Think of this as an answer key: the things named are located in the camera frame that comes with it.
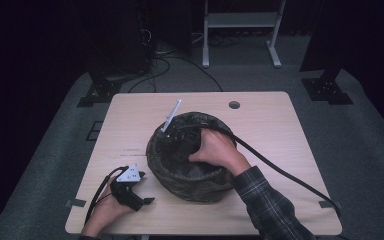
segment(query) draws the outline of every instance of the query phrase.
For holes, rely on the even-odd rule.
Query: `black curtain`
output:
[[[84,73],[69,1],[0,0],[0,213]]]
[[[384,1],[325,0],[301,70],[340,61],[384,118]]]
[[[322,7],[320,0],[295,0],[286,1],[281,34],[311,34],[314,31],[317,18]]]

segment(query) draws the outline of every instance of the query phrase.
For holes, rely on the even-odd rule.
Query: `plaid shirt sleeve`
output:
[[[257,166],[238,175],[234,187],[261,236],[271,239],[315,239],[295,217],[292,202],[270,186]]]

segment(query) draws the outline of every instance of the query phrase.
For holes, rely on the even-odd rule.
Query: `person's hand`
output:
[[[126,213],[133,212],[133,209],[126,205],[121,205],[111,194],[110,184],[116,177],[112,177],[104,192],[98,199],[92,215],[84,226],[81,235],[89,237],[99,237],[102,230],[111,225],[116,219]]]
[[[222,166],[234,176],[251,167],[228,136],[204,128],[201,129],[201,147],[196,153],[189,155],[189,161]]]

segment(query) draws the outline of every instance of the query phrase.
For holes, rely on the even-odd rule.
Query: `shelf leg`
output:
[[[280,27],[280,23],[282,22],[282,16],[283,16],[283,10],[285,9],[285,4],[286,4],[286,0],[282,0],[282,2],[280,3],[279,11],[277,12],[272,39],[266,42],[275,68],[282,67],[279,56],[277,55],[276,49],[274,48],[274,44],[276,43],[277,34],[279,33],[279,27]]]
[[[202,67],[208,68],[210,66],[210,56],[208,53],[208,0],[205,0],[204,11],[204,44],[202,46]]]

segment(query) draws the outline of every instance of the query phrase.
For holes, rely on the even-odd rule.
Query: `right hand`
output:
[[[251,167],[228,136],[205,128],[201,129],[201,147],[196,153],[189,155],[189,161],[222,166],[234,176]]]

